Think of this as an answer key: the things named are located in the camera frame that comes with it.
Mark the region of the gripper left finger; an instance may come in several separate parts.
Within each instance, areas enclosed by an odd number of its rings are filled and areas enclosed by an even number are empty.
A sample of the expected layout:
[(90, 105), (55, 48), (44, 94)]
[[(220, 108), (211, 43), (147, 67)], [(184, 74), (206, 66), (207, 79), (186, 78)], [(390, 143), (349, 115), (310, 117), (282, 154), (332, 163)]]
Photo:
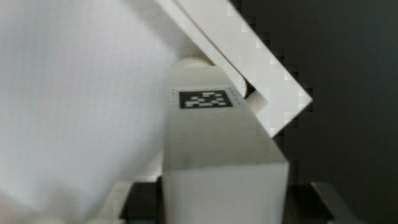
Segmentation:
[(87, 224), (126, 224), (120, 218), (131, 182), (117, 182), (106, 196), (104, 204), (97, 215), (87, 221)]

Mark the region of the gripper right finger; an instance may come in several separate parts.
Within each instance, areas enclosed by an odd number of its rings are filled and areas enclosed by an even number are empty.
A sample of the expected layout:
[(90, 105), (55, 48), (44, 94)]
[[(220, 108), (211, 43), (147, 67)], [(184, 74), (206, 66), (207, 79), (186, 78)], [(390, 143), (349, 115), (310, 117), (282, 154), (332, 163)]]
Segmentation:
[(362, 224), (332, 185), (325, 182), (312, 182), (310, 186), (330, 214), (326, 224)]

